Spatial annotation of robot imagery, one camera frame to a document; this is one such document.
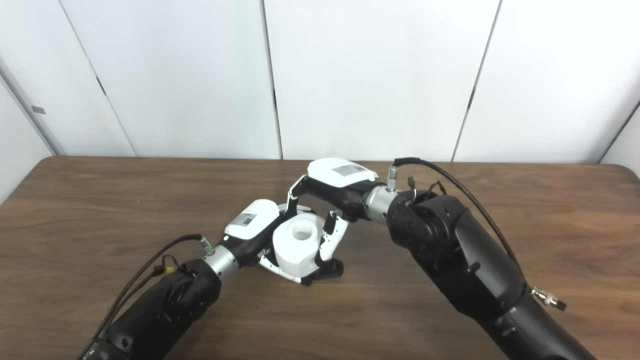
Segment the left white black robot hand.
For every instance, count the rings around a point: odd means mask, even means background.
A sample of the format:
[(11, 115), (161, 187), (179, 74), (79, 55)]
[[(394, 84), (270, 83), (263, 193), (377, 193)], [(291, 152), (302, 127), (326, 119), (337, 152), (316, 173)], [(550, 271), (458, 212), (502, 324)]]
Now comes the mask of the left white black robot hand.
[(206, 263), (221, 281), (238, 269), (260, 265), (277, 276), (301, 284), (299, 276), (288, 275), (270, 259), (275, 254), (274, 231), (283, 222), (284, 215), (274, 201), (253, 201), (226, 226)]

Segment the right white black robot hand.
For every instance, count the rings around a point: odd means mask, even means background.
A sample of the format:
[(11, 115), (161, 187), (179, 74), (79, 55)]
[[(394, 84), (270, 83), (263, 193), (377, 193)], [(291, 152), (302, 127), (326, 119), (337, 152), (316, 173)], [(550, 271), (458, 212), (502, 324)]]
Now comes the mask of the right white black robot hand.
[(292, 219), (298, 210), (299, 198), (310, 195), (334, 206), (327, 214), (314, 262), (327, 267), (351, 223), (368, 220), (366, 198), (382, 185), (378, 174), (352, 161), (341, 158), (321, 158), (310, 162), (307, 173), (289, 189), (285, 219)]

